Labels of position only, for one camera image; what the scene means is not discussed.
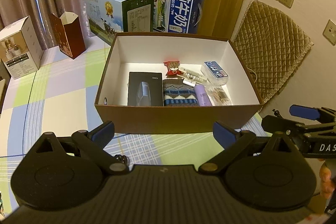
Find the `wall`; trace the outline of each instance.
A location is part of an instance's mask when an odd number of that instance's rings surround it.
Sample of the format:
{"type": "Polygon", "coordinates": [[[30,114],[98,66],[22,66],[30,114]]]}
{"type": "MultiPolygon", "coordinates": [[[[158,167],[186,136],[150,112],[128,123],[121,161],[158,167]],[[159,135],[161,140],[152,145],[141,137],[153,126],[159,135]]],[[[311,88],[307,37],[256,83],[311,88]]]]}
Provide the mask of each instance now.
{"type": "MultiPolygon", "coordinates": [[[[250,1],[243,1],[232,39],[250,1]]],[[[292,104],[336,109],[336,47],[322,35],[328,19],[336,22],[336,0],[295,0],[291,9],[276,0],[260,1],[288,14],[315,44],[284,90],[265,105],[261,115],[272,114],[276,108],[290,118],[288,109],[292,104]]]]}

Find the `coiled black cord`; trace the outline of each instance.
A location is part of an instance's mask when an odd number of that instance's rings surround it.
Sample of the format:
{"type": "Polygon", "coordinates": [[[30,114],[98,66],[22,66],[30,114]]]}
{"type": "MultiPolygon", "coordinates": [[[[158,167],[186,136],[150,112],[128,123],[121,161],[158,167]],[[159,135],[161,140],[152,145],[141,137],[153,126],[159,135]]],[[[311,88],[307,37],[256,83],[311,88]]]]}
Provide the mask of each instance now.
{"type": "Polygon", "coordinates": [[[125,155],[115,155],[114,156],[118,161],[122,162],[123,164],[125,165],[129,165],[129,160],[128,160],[128,157],[126,157],[125,155]]]}

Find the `white label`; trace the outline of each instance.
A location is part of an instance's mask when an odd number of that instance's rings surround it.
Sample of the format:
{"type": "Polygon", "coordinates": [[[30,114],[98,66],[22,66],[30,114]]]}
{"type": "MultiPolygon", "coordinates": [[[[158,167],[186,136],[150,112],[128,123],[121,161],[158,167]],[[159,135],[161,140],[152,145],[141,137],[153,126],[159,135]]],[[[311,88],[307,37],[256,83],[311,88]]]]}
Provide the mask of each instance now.
{"type": "Polygon", "coordinates": [[[324,215],[310,215],[297,224],[323,224],[329,219],[329,216],[324,215]]]}
{"type": "Polygon", "coordinates": [[[182,28],[179,26],[169,25],[169,30],[175,31],[175,32],[182,32],[182,28]]]}
{"type": "Polygon", "coordinates": [[[29,52],[7,61],[5,65],[14,79],[18,79],[38,70],[29,52]]]}
{"type": "Polygon", "coordinates": [[[127,12],[127,25],[129,32],[151,31],[151,5],[135,8],[127,12]]]}

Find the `plaid tablecloth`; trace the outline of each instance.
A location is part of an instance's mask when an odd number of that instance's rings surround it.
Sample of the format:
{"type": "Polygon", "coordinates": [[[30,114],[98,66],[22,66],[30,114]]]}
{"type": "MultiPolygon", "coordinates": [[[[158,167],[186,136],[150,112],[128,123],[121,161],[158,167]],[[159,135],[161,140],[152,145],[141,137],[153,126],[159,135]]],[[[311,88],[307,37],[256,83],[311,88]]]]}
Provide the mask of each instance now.
{"type": "MultiPolygon", "coordinates": [[[[11,175],[41,133],[70,136],[79,129],[92,130],[102,123],[94,100],[110,47],[98,37],[86,41],[87,50],[75,60],[58,47],[44,52],[41,68],[11,80],[0,118],[0,191],[4,212],[17,207],[11,175]]],[[[263,136],[261,118],[244,126],[263,136]]],[[[177,135],[115,134],[105,147],[111,155],[123,154],[133,164],[194,164],[197,169],[223,148],[212,132],[177,135]]]]}

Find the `round black disc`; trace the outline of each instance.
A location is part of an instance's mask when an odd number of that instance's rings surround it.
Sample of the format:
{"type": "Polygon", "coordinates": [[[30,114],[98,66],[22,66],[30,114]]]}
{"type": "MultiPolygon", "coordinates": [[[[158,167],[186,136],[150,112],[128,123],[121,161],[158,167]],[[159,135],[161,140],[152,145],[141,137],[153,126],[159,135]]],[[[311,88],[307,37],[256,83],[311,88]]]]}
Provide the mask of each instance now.
{"type": "Polygon", "coordinates": [[[290,154],[277,152],[238,160],[225,173],[226,185],[240,201],[260,210],[304,206],[315,191],[315,175],[290,154]]]}
{"type": "Polygon", "coordinates": [[[80,157],[41,153],[34,164],[24,160],[11,178],[11,188],[20,205],[38,210],[77,206],[95,196],[103,180],[100,168],[80,157]]]}

